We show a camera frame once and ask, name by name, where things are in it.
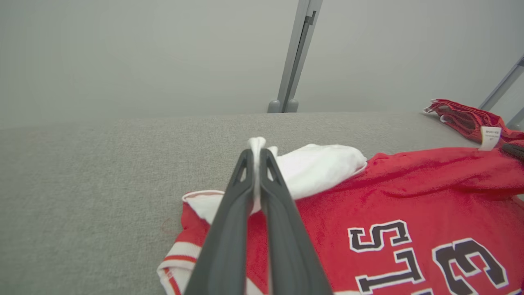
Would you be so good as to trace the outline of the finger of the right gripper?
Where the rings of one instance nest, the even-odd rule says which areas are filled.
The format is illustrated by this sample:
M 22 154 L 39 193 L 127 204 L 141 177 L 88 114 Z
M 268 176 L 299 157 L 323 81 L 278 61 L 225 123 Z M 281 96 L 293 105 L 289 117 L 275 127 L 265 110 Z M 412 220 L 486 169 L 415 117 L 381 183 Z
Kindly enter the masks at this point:
M 507 143 L 502 146 L 502 151 L 506 153 L 507 155 L 515 159 L 518 159 L 519 161 L 524 160 L 524 147 L 523 146 Z

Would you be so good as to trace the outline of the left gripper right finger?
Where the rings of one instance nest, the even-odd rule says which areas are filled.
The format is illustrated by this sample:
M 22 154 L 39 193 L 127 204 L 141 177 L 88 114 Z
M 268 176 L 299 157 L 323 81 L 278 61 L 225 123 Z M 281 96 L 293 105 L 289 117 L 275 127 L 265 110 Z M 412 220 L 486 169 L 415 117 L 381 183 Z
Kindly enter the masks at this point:
M 331 284 L 269 149 L 260 151 L 260 197 L 267 223 L 269 293 L 331 295 Z

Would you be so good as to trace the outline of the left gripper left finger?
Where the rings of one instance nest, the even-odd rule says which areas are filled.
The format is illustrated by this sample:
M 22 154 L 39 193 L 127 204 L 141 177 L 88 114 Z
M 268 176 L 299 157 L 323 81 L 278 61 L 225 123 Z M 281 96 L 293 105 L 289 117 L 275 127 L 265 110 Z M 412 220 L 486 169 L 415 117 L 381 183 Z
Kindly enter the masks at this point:
M 254 207 L 254 156 L 241 152 L 202 246 L 186 295 L 246 292 L 247 220 Z

